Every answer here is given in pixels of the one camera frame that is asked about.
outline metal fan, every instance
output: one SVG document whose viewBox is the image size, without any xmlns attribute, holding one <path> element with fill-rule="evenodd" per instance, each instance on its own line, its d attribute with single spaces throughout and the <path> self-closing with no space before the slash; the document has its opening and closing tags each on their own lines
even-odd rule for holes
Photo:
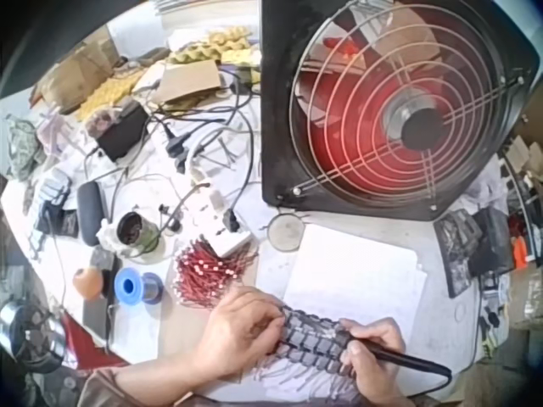
<svg viewBox="0 0 543 407">
<path fill-rule="evenodd" d="M 296 209 L 436 218 L 503 143 L 539 65 L 492 3 L 262 13 L 264 198 Z"/>
</svg>

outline person's left hand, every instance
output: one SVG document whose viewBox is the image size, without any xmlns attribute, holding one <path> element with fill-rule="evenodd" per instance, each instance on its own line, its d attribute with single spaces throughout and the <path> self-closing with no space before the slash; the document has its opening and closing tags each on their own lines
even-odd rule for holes
<svg viewBox="0 0 543 407">
<path fill-rule="evenodd" d="M 281 302 L 253 287 L 236 287 L 211 312 L 191 356 L 203 382 L 254 364 L 277 345 L 284 324 Z"/>
</svg>

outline hand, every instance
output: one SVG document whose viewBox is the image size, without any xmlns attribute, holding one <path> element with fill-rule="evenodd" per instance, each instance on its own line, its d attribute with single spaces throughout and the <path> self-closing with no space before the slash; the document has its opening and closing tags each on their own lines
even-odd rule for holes
<svg viewBox="0 0 543 407">
<path fill-rule="evenodd" d="M 236 287 L 211 312 L 191 357 L 203 382 L 241 371 L 270 353 L 284 324 L 281 302 L 253 287 Z"/>
<path fill-rule="evenodd" d="M 406 346 L 396 322 L 387 318 L 362 326 L 351 320 L 340 323 L 353 337 L 369 339 L 385 348 L 404 353 Z M 413 405 L 396 386 L 398 366 L 380 363 L 362 342 L 351 341 L 341 355 L 344 365 L 352 365 L 356 372 L 356 386 L 360 393 L 378 406 Z"/>
</svg>

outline workbench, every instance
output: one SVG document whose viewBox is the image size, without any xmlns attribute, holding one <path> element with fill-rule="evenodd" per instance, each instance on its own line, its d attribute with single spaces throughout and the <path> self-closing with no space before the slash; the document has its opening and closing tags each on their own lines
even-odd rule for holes
<svg viewBox="0 0 543 407">
<path fill-rule="evenodd" d="M 233 105 L 234 97 L 218 102 L 218 105 Z M 39 104 L 35 107 L 45 109 Z M 266 238 L 266 227 L 269 221 L 277 215 L 277 209 L 268 207 L 261 198 L 260 192 L 260 99 L 254 98 L 243 112 L 249 117 L 256 134 L 255 167 L 249 186 L 241 197 L 236 211 L 240 220 L 250 229 L 254 240 L 259 243 L 259 262 L 256 277 L 256 286 L 264 291 L 282 297 L 288 283 L 289 273 L 296 260 L 296 253 L 280 253 L 275 250 Z M 228 114 L 215 114 L 214 117 L 226 117 Z M 175 122 L 171 129 L 181 134 L 183 129 L 194 126 L 194 123 Z M 155 123 L 149 125 L 153 131 Z M 93 145 L 85 142 L 82 134 L 75 134 L 74 138 L 81 142 L 86 152 Z M 225 152 L 217 144 L 213 151 L 206 151 L 208 159 L 201 159 L 205 172 L 211 176 L 213 186 L 221 191 L 223 197 L 233 198 L 243 182 L 248 164 L 246 135 L 233 135 L 225 132 L 225 144 L 231 153 L 237 156 L 235 162 L 228 163 Z M 135 170 L 131 172 L 130 179 L 134 180 L 123 186 L 117 197 L 115 218 L 125 212 L 138 207 L 138 211 L 149 220 L 159 223 L 160 204 L 175 207 L 178 195 L 182 196 L 188 190 L 188 182 L 184 176 L 176 173 L 173 160 L 167 157 L 164 150 L 165 133 L 161 126 L 154 129 L 151 141 L 144 146 L 142 153 L 134 163 Z M 131 159 L 134 147 L 129 154 L 118 163 Z M 66 209 L 74 208 L 77 186 L 85 181 L 82 167 L 84 156 L 67 148 L 63 158 L 58 164 L 73 181 L 71 196 L 65 205 Z M 107 159 L 92 159 L 88 164 L 91 174 L 89 178 L 99 176 L 115 166 Z M 110 205 L 111 196 L 115 189 L 115 182 L 120 173 L 113 174 L 100 180 L 101 187 Z M 10 181 L 2 196 L 2 205 L 9 225 L 20 247 L 29 257 L 27 234 L 29 222 L 22 214 L 22 203 L 25 185 Z M 467 369 L 473 359 L 476 330 L 479 292 L 477 285 L 472 285 L 466 292 L 455 299 L 450 299 L 447 292 L 445 271 L 435 237 L 432 222 L 416 222 L 408 220 L 390 220 L 369 218 L 352 215 L 338 215 L 329 213 L 307 213 L 304 222 L 326 226 L 335 230 L 345 231 L 360 237 L 389 243 L 403 248 L 409 248 L 417 253 L 421 270 L 428 274 L 423 291 L 421 303 L 417 311 L 417 318 L 413 334 L 407 344 L 407 352 L 415 356 L 432 360 L 448 366 L 453 374 Z M 131 266 L 140 272 L 152 271 L 161 279 L 165 279 L 171 264 L 174 245 L 183 239 L 183 232 L 179 236 L 164 237 L 159 248 L 152 254 L 146 254 L 138 259 L 125 259 L 123 266 Z M 62 266 L 59 264 L 53 239 L 48 238 L 39 261 L 31 260 L 31 264 L 51 296 L 59 301 L 64 286 L 66 295 L 64 307 L 67 312 L 79 323 L 83 318 L 83 298 L 72 285 L 73 275 L 78 269 L 88 265 L 92 248 L 86 246 L 81 240 L 58 237 L 58 247 Z M 158 341 L 160 330 L 160 305 L 149 307 L 139 304 L 134 307 L 115 307 L 115 322 L 111 349 L 121 358 L 138 363 L 153 360 L 159 356 Z M 507 339 L 508 324 L 501 324 L 499 343 Z M 483 354 L 480 347 L 476 360 Z M 418 393 L 436 386 L 442 380 L 438 376 L 423 374 L 402 369 L 399 374 L 400 388 L 406 394 Z M 222 400 L 255 400 L 264 398 L 264 389 L 252 378 L 245 378 L 240 384 L 214 383 L 208 388 L 201 389 L 201 393 Z"/>
</svg>

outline black soldering iron handle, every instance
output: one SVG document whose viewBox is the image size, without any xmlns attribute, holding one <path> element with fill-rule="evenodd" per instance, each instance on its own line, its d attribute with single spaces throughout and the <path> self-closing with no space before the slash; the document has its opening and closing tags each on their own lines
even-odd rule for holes
<svg viewBox="0 0 543 407">
<path fill-rule="evenodd" d="M 451 377 L 451 369 L 438 365 L 437 363 L 430 362 L 429 360 L 419 359 L 407 354 L 400 354 L 394 350 L 386 349 L 383 346 L 367 339 L 356 339 L 361 341 L 370 352 L 375 356 L 377 360 L 383 362 L 393 363 L 394 365 L 413 369 L 414 371 L 426 371 L 428 373 L 434 373 L 445 377 Z"/>
</svg>

